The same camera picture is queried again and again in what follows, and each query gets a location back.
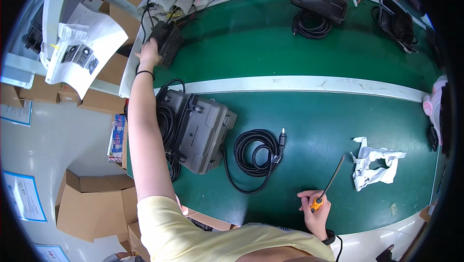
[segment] white floor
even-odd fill
[[[71,262],[101,262],[123,251],[117,237],[96,239],[93,243],[56,229],[55,198],[66,168],[77,175],[101,176],[124,173],[108,163],[111,115],[76,108],[74,103],[34,103],[31,127],[1,121],[1,164],[4,170],[35,177],[47,223],[21,221],[31,242],[60,245]],[[399,260],[419,231],[419,214],[368,232],[342,235],[341,262],[375,261],[391,244],[393,258]],[[332,244],[335,257],[340,242]]]
[[[395,261],[403,256],[409,245],[422,227],[424,220],[419,213],[389,226],[356,234],[340,235],[343,250],[340,262],[366,261],[374,262],[375,258],[390,245],[394,244],[391,258]],[[336,239],[330,246],[335,258],[340,252],[340,241]]]

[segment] screwdriver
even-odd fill
[[[343,163],[343,161],[345,160],[345,154],[341,157],[340,159],[340,162],[338,163],[338,166],[337,168],[335,169],[335,172],[332,176],[332,178],[330,179],[330,181],[328,182],[326,188],[324,189],[324,191],[322,192],[322,195],[320,197],[317,197],[314,199],[313,201],[313,204],[310,206],[311,208],[311,212],[314,213],[315,211],[317,211],[319,209],[319,207],[322,205],[322,197],[324,196],[325,192],[328,190],[329,186],[332,184],[332,182],[334,181],[334,178],[335,176],[337,175],[340,167],[341,167],[341,164]]]

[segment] person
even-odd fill
[[[318,190],[297,194],[304,222],[312,233],[264,224],[246,224],[234,230],[206,232],[181,212],[166,166],[161,132],[156,118],[153,69],[160,61],[151,38],[140,53],[138,72],[128,106],[130,157],[137,191],[137,213],[142,244],[152,261],[309,262],[334,261],[329,243],[335,239],[325,224],[330,211],[327,196],[312,213]]]
[[[380,255],[375,258],[377,262],[395,262],[395,260],[392,259],[392,250],[395,245],[390,245],[385,251],[380,253]]]
[[[136,252],[119,252],[119,253],[114,253],[106,257],[102,262],[119,262],[119,261],[125,261],[125,262],[144,262],[144,259],[138,255]]]

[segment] green workbench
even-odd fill
[[[350,3],[345,22],[334,25],[319,41],[293,37],[290,27],[298,9],[289,0],[233,0],[212,6],[182,28],[184,45],[168,70],[156,70],[154,87],[173,78],[189,83],[315,75],[376,80],[431,92],[440,72],[430,57],[425,31],[415,27],[419,53],[406,54],[375,26],[370,15],[375,4],[365,4],[355,8]],[[174,189],[189,208],[233,224],[263,222],[305,230],[296,193],[322,189],[342,154],[347,158],[328,192],[332,209],[327,227],[337,234],[395,223],[430,202],[437,153],[429,148],[429,120],[419,103],[322,92],[234,92],[203,97],[216,99],[238,115],[225,146],[231,175],[242,188],[256,188],[262,178],[248,177],[236,166],[232,147],[239,134],[267,129],[278,137],[285,127],[287,145],[269,183],[255,195],[236,191],[223,163],[205,175],[182,168]],[[357,155],[360,144],[351,139],[360,136],[368,138],[368,146],[406,152],[392,184],[371,184],[355,191],[351,176],[355,165],[349,152]],[[131,176],[129,148],[128,157]],[[385,163],[374,162],[371,168],[379,166]],[[398,209],[395,215],[392,204]]]

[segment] crumpled white cloth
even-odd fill
[[[368,139],[366,137],[356,137],[353,138],[353,141],[361,143],[358,158],[350,152],[351,157],[353,157],[353,162],[356,163],[355,172],[353,173],[356,191],[360,191],[368,184],[374,184],[379,181],[391,184],[396,175],[398,158],[403,158],[406,153],[386,148],[368,147]],[[385,159],[388,168],[380,167],[375,170],[369,169],[369,164],[380,158]]]

